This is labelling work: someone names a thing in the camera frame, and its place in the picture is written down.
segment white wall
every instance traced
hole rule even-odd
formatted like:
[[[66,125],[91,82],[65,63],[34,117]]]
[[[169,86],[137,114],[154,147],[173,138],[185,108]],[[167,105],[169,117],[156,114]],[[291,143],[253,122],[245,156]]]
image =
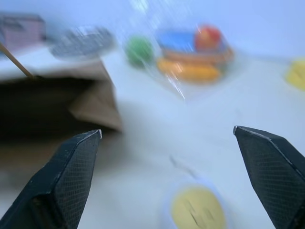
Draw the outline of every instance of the white wall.
[[[39,13],[50,33],[101,24],[122,35],[122,31],[148,31],[151,25],[193,27],[208,21],[219,26],[234,46],[252,54],[305,56],[304,0],[2,0],[0,7]]]

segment green ball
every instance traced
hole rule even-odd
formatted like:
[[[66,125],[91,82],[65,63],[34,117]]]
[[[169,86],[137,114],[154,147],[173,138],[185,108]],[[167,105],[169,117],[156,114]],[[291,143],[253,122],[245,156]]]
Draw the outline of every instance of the green ball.
[[[152,43],[145,37],[131,37],[126,44],[125,53],[133,65],[144,65],[153,60]]]

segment wooden stick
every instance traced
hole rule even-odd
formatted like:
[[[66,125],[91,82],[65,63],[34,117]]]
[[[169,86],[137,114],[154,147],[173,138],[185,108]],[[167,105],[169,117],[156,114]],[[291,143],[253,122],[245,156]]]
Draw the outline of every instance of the wooden stick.
[[[0,51],[3,52],[27,77],[34,79],[34,76],[8,51],[0,42]]]

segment yellow object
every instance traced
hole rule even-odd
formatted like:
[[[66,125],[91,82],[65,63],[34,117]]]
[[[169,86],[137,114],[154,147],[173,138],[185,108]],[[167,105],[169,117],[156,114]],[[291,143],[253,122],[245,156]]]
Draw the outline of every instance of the yellow object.
[[[293,86],[305,91],[305,60],[292,63],[286,80]]]
[[[157,65],[162,73],[178,80],[215,81],[221,76],[221,72],[211,64],[184,63],[161,58]]]
[[[172,218],[178,229],[225,229],[224,211],[217,197],[204,187],[191,187],[180,193],[172,205]]]

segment white table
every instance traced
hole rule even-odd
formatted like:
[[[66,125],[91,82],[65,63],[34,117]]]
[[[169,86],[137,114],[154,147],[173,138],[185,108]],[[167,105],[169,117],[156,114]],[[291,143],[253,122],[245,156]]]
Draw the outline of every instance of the white table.
[[[160,228],[164,195],[187,176],[172,166],[170,156],[213,181],[234,229],[274,229],[252,189],[233,127],[284,136],[305,152],[305,93],[284,81],[287,63],[249,58],[231,73],[233,80],[188,103],[131,68],[119,51],[102,59],[116,86],[124,135],[102,142],[80,229]],[[33,59],[24,61],[29,65]],[[0,189],[0,215],[18,192]]]

